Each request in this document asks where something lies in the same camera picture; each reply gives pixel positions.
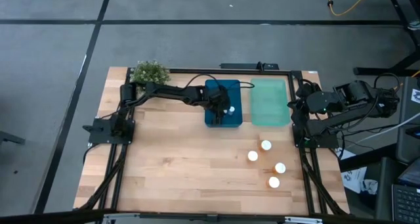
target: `green plant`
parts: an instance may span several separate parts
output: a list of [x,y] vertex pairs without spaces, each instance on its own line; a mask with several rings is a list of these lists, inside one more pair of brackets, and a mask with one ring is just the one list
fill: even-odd
[[155,60],[139,62],[131,76],[131,81],[137,83],[151,81],[158,84],[166,84],[169,80],[171,80],[169,70]]

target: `wooden table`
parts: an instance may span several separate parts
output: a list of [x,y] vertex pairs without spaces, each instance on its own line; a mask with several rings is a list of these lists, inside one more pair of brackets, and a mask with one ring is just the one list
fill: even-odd
[[[119,86],[127,68],[111,67],[106,78],[98,115],[113,112],[119,102]],[[171,74],[169,85],[184,87],[195,74]],[[285,76],[214,74],[217,79],[251,81]],[[316,72],[303,77],[319,83]],[[203,85],[206,77],[192,85]],[[136,129],[129,145],[117,209],[136,212],[232,213],[308,215],[299,151],[291,123],[285,127],[257,127],[251,123],[249,89],[241,90],[243,123],[239,128],[208,128],[201,107],[180,101],[150,99],[135,109]],[[273,148],[247,162],[248,151],[260,140]],[[86,158],[74,207],[83,205],[102,182],[110,145],[99,145]],[[322,181],[334,200],[348,212],[337,158],[328,149],[317,149]],[[283,162],[287,171],[277,175],[278,189],[266,186],[272,166]],[[106,207],[110,206],[113,185]],[[319,204],[316,189],[312,194]]]

